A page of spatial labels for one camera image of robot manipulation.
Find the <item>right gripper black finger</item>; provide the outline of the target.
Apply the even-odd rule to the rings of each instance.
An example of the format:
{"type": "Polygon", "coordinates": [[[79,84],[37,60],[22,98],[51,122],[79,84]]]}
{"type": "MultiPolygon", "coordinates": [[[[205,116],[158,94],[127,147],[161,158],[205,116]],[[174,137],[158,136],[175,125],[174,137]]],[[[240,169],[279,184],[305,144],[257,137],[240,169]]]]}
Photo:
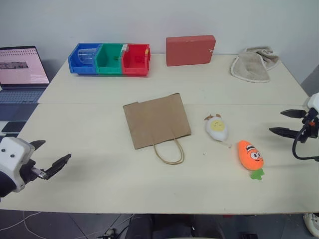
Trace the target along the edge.
{"type": "Polygon", "coordinates": [[[295,139],[299,134],[299,132],[296,130],[291,130],[289,128],[284,127],[272,127],[269,128],[269,131],[276,135],[292,139],[295,139]]]}
{"type": "Polygon", "coordinates": [[[295,109],[290,109],[290,110],[285,110],[280,112],[280,114],[290,117],[290,118],[297,118],[301,119],[304,118],[307,112],[305,110],[295,110],[295,109]]]}

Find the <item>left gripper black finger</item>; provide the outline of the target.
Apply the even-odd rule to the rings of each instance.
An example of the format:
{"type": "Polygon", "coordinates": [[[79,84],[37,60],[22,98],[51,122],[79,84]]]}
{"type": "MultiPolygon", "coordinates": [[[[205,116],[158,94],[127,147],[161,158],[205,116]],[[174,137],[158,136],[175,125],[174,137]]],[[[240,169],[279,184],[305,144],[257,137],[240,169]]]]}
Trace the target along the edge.
{"type": "Polygon", "coordinates": [[[36,141],[30,142],[30,144],[34,147],[35,150],[39,149],[45,143],[46,143],[45,140],[36,140],[36,141]]]}
{"type": "Polygon", "coordinates": [[[63,169],[63,167],[68,163],[68,160],[70,158],[71,154],[67,154],[55,161],[50,168],[44,170],[44,175],[42,176],[42,179],[48,180],[51,177],[53,177],[55,174],[57,174],[59,171],[63,169]]]}

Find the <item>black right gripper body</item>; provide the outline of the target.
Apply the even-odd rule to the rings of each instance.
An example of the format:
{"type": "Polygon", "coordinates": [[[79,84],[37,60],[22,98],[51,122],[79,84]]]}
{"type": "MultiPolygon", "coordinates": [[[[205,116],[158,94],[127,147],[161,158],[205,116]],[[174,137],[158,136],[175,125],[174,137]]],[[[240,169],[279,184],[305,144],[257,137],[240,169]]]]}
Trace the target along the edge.
{"type": "Polygon", "coordinates": [[[319,135],[319,113],[315,108],[310,108],[308,113],[302,120],[304,124],[301,129],[301,135],[298,139],[301,143],[305,143],[310,138],[317,138],[319,135]]]}

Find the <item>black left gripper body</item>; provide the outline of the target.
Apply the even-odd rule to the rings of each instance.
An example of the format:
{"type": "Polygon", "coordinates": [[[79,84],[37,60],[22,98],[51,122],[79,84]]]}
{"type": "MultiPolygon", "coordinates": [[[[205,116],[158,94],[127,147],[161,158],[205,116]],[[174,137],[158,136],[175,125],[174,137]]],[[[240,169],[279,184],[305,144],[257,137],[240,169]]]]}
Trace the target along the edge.
{"type": "Polygon", "coordinates": [[[30,159],[26,164],[23,164],[19,170],[20,176],[25,185],[34,181],[36,178],[43,180],[48,179],[48,174],[44,170],[36,168],[35,164],[36,162],[30,159]]]}

